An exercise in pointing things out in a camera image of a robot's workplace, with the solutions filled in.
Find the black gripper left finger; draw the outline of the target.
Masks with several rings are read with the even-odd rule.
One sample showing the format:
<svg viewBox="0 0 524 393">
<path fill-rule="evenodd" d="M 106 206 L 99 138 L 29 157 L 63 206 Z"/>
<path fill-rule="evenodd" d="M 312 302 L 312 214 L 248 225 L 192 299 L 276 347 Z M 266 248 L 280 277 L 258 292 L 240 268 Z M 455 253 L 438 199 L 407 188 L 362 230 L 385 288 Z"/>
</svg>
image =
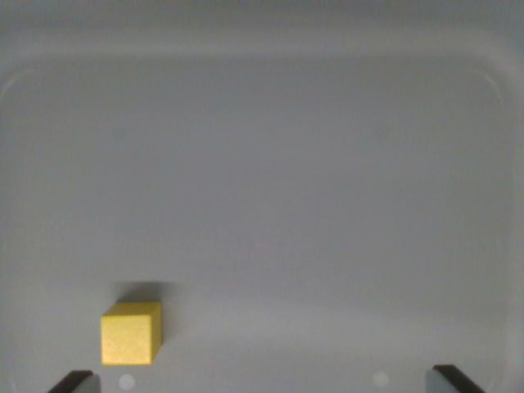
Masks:
<svg viewBox="0 0 524 393">
<path fill-rule="evenodd" d="M 48 393 L 99 393 L 100 378 L 90 370 L 74 370 L 65 375 Z"/>
</svg>

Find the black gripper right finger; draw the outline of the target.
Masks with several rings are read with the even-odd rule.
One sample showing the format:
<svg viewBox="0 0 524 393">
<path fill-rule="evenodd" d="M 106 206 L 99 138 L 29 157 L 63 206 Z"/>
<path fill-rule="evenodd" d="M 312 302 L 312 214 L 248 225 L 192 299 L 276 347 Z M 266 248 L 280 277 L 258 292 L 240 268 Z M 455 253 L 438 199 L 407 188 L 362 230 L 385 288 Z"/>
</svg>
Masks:
<svg viewBox="0 0 524 393">
<path fill-rule="evenodd" d="M 485 393 L 453 364 L 437 364 L 426 372 L 426 393 Z"/>
</svg>

